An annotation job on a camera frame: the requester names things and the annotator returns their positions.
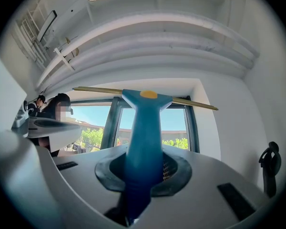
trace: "dark hair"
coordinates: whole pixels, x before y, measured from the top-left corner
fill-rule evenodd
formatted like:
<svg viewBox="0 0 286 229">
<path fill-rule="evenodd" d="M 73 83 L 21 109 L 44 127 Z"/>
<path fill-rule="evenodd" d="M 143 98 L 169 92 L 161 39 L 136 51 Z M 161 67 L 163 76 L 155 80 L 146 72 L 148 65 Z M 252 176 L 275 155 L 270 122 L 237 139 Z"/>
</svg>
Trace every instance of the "dark hair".
<svg viewBox="0 0 286 229">
<path fill-rule="evenodd" d="M 38 99 L 42 100 L 42 102 L 43 102 L 44 104 L 46 103 L 46 98 L 45 98 L 44 95 L 39 95 L 38 98 L 37 98 L 37 100 L 38 100 Z"/>
<path fill-rule="evenodd" d="M 38 115 L 38 117 L 56 119 L 55 107 L 57 103 L 61 102 L 62 106 L 66 107 L 69 107 L 71 105 L 70 98 L 67 94 L 58 94 L 49 101 L 49 104 L 43 109 L 43 111 Z"/>
</svg>

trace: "black slot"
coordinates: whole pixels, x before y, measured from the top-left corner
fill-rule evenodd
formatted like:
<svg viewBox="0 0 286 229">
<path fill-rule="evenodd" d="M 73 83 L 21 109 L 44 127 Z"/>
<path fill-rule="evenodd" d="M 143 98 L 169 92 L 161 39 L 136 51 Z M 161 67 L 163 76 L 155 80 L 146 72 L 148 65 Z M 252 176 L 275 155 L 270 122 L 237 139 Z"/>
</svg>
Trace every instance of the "black slot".
<svg viewBox="0 0 286 229">
<path fill-rule="evenodd" d="M 75 162 L 68 162 L 68 163 L 64 163 L 64 164 L 60 164 L 60 165 L 57 165 L 56 167 L 58 168 L 58 170 L 65 170 L 65 169 L 68 169 L 68 168 L 71 168 L 73 166 L 77 166 L 78 164 L 76 164 Z"/>
<path fill-rule="evenodd" d="M 231 183 L 225 183 L 218 185 L 217 188 L 224 196 L 231 209 L 241 221 L 252 215 L 255 210 L 250 204 L 244 199 L 244 197 L 236 190 Z"/>
</svg>

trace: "outdoor foliage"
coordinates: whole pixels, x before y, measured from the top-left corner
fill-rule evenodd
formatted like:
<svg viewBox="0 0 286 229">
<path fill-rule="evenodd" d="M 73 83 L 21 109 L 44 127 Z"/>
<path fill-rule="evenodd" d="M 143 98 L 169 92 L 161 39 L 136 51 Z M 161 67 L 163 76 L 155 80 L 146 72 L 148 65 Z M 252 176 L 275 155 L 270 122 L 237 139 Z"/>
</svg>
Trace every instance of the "outdoor foliage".
<svg viewBox="0 0 286 229">
<path fill-rule="evenodd" d="M 97 147 L 101 147 L 102 137 L 103 129 L 91 130 L 90 128 L 87 128 L 87 131 L 82 131 L 83 141 Z"/>
<path fill-rule="evenodd" d="M 175 142 L 173 140 L 169 140 L 169 141 L 162 140 L 162 143 L 165 145 L 175 146 L 175 147 L 182 148 L 182 149 L 187 149 L 188 147 L 186 138 L 182 138 L 182 139 L 176 138 Z"/>
</svg>

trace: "glass pane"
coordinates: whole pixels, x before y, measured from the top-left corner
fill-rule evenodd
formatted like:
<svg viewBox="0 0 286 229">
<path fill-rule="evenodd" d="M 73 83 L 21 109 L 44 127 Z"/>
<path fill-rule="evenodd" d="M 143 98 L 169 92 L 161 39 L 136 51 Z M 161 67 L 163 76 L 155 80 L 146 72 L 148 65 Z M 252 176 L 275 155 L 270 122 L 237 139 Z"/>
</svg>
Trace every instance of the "glass pane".
<svg viewBox="0 0 286 229">
<path fill-rule="evenodd" d="M 134 109 L 123 109 L 115 146 L 129 143 Z M 189 150 L 184 109 L 165 109 L 160 113 L 162 143 Z"/>
<path fill-rule="evenodd" d="M 73 115 L 67 113 L 66 121 L 81 126 L 81 136 L 64 147 L 58 156 L 81 154 L 100 150 L 103 131 L 110 106 L 73 106 Z"/>
</svg>

